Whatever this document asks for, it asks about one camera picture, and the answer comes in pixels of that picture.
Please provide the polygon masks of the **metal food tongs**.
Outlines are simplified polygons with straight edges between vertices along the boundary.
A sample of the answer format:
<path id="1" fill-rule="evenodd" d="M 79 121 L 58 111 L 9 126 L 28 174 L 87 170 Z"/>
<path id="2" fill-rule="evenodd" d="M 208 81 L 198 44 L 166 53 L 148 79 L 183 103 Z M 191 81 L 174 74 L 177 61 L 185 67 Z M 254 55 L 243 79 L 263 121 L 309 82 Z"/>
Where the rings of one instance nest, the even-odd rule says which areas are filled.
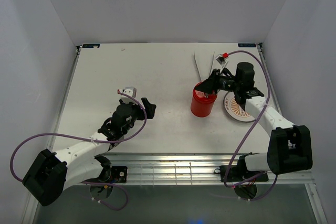
<path id="1" fill-rule="evenodd" d="M 200 56 L 197 55 L 195 52 L 193 53 L 194 65 L 198 74 L 199 81 L 204 81 L 210 76 L 213 69 L 214 58 L 215 53 L 213 53 L 213 55 L 210 57 Z"/>

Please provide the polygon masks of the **red container lid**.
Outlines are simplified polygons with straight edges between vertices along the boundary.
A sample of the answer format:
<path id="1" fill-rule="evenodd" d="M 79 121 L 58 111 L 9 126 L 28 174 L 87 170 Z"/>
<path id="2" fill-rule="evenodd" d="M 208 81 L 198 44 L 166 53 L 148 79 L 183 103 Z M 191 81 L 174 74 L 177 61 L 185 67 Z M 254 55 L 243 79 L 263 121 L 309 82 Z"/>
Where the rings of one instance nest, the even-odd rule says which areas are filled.
<path id="1" fill-rule="evenodd" d="M 198 84 L 195 85 L 193 92 L 192 92 L 192 96 L 193 96 L 192 100 L 200 104 L 214 103 L 217 99 L 217 95 L 216 94 L 205 94 L 204 92 L 196 90 L 196 87 L 200 84 L 201 83 L 199 82 Z"/>

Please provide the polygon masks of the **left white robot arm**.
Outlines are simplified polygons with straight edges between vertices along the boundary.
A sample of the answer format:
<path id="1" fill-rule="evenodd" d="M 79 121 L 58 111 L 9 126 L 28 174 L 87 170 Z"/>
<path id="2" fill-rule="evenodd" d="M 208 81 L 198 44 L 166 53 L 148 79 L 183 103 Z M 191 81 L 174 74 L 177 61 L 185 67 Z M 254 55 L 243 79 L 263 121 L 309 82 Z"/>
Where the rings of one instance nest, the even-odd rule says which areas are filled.
<path id="1" fill-rule="evenodd" d="M 142 98 L 142 105 L 134 102 L 120 104 L 89 141 L 51 152 L 41 151 L 23 178 L 23 185 L 42 206 L 52 204 L 61 193 L 81 182 L 109 182 L 111 163 L 104 153 L 117 147 L 136 121 L 152 119 L 156 105 Z"/>

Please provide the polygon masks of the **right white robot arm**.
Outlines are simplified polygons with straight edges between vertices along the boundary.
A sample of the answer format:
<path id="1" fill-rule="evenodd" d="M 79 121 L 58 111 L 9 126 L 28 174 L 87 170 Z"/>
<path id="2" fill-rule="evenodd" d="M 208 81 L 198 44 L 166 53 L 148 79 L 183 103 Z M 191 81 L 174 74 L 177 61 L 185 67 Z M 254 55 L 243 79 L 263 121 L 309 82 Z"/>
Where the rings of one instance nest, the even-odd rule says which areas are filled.
<path id="1" fill-rule="evenodd" d="M 240 158 L 237 174 L 250 180 L 256 172 L 273 172 L 275 175 L 309 170 L 312 168 L 311 134 L 304 125 L 295 125 L 285 119 L 255 87 L 254 66 L 240 62 L 234 75 L 228 69 L 214 69 L 211 75 L 198 84 L 196 91 L 215 95 L 230 91 L 236 103 L 265 130 L 269 136 L 267 152 L 249 154 Z"/>

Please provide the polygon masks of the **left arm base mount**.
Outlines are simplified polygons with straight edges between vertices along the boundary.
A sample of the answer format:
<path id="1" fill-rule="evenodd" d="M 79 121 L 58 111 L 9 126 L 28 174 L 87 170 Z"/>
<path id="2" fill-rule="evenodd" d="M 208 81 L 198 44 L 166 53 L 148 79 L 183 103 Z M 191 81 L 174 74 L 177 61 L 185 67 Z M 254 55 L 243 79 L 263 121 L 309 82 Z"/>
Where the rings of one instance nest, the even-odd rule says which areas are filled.
<path id="1" fill-rule="evenodd" d="M 102 155 L 95 157 L 100 163 L 102 171 L 97 178 L 93 178 L 93 182 L 107 182 L 107 183 L 126 183 L 128 167 L 127 166 L 113 166 L 109 159 Z"/>

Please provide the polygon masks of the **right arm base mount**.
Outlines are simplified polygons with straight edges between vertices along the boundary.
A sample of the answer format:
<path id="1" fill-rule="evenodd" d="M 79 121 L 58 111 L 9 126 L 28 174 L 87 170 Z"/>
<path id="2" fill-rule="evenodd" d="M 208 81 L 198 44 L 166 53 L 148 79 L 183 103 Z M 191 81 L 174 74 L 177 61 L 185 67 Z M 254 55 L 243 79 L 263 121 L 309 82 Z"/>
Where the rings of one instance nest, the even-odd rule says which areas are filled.
<path id="1" fill-rule="evenodd" d="M 214 169 L 214 174 L 219 175 L 221 177 L 221 182 L 224 182 L 226 168 L 227 168 L 226 165 L 222 165 Z M 240 182 L 257 175 L 258 173 L 259 172 L 250 172 L 250 171 L 241 172 L 238 170 L 236 166 L 233 166 L 228 173 L 227 182 Z M 268 182 L 269 178 L 268 175 L 264 173 L 261 174 L 259 177 L 257 177 L 255 180 L 256 182 Z"/>

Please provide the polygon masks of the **red cylindrical lunch container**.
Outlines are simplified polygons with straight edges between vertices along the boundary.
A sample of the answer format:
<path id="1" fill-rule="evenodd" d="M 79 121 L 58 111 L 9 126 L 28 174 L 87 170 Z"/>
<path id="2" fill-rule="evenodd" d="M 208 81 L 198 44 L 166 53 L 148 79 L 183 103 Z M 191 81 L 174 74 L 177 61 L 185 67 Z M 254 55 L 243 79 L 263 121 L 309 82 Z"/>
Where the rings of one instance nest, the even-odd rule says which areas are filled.
<path id="1" fill-rule="evenodd" d="M 191 102 L 191 112 L 200 118 L 207 117 L 210 115 L 213 105 L 216 101 L 216 98 L 214 99 L 207 99 L 207 98 L 192 98 Z"/>

